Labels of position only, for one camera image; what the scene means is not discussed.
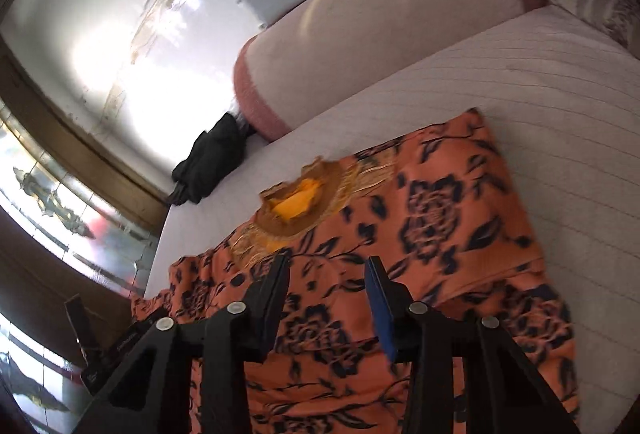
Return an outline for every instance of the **black cloth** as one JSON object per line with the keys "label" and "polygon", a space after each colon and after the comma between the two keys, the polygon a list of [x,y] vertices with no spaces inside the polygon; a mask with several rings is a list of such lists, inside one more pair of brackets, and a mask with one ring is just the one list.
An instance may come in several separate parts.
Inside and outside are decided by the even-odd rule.
{"label": "black cloth", "polygon": [[203,132],[193,143],[189,157],[178,163],[171,174],[175,189],[169,196],[172,205],[187,201],[198,204],[236,169],[244,159],[246,132],[234,116],[225,113],[209,132]]}

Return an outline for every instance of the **black clamp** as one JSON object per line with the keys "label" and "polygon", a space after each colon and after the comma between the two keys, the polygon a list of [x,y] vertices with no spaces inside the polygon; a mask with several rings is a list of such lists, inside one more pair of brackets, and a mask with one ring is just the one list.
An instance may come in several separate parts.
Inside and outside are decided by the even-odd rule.
{"label": "black clamp", "polygon": [[134,322],[107,350],[103,350],[89,323],[84,305],[79,295],[65,302],[66,314],[76,334],[86,367],[80,373],[82,383],[92,396],[104,387],[113,371],[124,357],[140,341],[149,328],[159,319],[169,315],[164,308],[158,308],[143,320]]}
{"label": "black clamp", "polygon": [[189,433],[194,358],[202,359],[202,433],[251,434],[244,363],[263,363],[273,349],[288,287],[288,260],[277,255],[242,302],[193,324],[159,319],[95,395],[74,434]]}
{"label": "black clamp", "polygon": [[495,317],[449,319],[393,282],[379,257],[365,265],[374,327],[388,359],[411,362],[403,434],[451,434],[452,359],[463,359],[467,434],[579,434],[536,367]]}

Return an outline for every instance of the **window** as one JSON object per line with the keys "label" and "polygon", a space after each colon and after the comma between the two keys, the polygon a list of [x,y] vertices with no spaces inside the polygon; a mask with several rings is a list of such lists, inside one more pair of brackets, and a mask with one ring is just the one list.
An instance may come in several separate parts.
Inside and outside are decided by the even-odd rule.
{"label": "window", "polygon": [[0,206],[75,270],[124,296],[144,293],[158,238],[67,173],[1,100]]}
{"label": "window", "polygon": [[0,315],[0,374],[36,432],[71,434],[91,396],[80,369]]}

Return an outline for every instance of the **white wall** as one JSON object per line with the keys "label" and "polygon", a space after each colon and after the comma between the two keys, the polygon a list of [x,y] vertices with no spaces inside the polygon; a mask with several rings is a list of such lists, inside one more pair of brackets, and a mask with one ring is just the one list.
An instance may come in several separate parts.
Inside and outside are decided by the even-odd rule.
{"label": "white wall", "polygon": [[[171,191],[168,173],[175,157],[163,162],[161,151],[144,150],[144,141],[130,136],[131,121],[107,129],[98,125],[129,43],[153,1],[16,0],[0,32],[45,94],[76,124],[156,186]],[[136,115],[127,117],[135,120]],[[185,140],[190,145],[193,138]]]}

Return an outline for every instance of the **mattress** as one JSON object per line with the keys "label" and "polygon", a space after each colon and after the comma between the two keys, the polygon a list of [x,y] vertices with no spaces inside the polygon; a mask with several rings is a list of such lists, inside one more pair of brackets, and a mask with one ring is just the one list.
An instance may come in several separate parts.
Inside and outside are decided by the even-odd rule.
{"label": "mattress", "polygon": [[469,107],[487,117],[570,304],[585,434],[640,393],[640,62],[567,12],[524,14],[425,58],[256,151],[198,206],[169,212],[146,294],[217,245],[258,193]]}

